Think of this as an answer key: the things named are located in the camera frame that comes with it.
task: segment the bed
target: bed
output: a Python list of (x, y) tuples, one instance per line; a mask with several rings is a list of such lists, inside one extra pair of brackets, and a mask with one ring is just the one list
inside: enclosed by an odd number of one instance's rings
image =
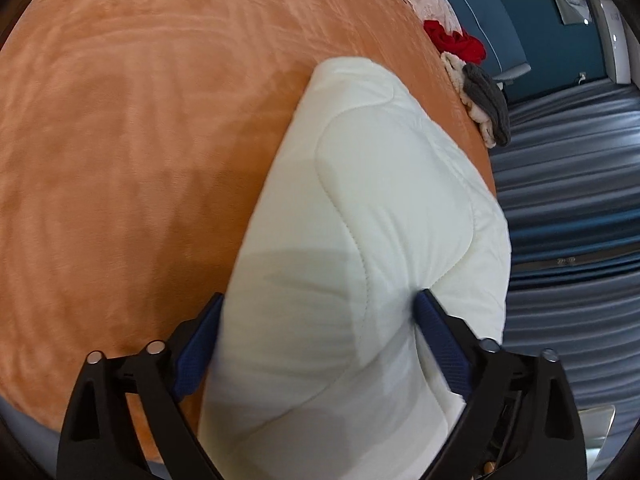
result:
[[(12, 409), (59, 430), (87, 353), (137, 352), (227, 290), (309, 79), (341, 56), (395, 74), (495, 193), (477, 127), (401, 0), (31, 2), (0, 50)], [(194, 428), (201, 403), (182, 405)]]

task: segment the wall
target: wall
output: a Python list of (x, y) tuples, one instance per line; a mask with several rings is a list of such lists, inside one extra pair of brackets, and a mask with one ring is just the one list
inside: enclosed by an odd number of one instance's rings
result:
[(572, 85), (580, 72), (606, 77), (595, 23), (563, 25), (555, 0), (502, 0), (531, 65), (531, 72), (507, 86), (511, 102)]

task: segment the red towel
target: red towel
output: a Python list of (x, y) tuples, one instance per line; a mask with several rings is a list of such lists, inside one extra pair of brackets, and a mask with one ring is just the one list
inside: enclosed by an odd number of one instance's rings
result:
[(462, 34), (447, 34), (444, 27), (435, 20), (424, 22), (424, 30), (440, 53), (450, 52), (467, 63), (480, 64), (486, 59), (486, 50), (478, 38), (462, 30)]

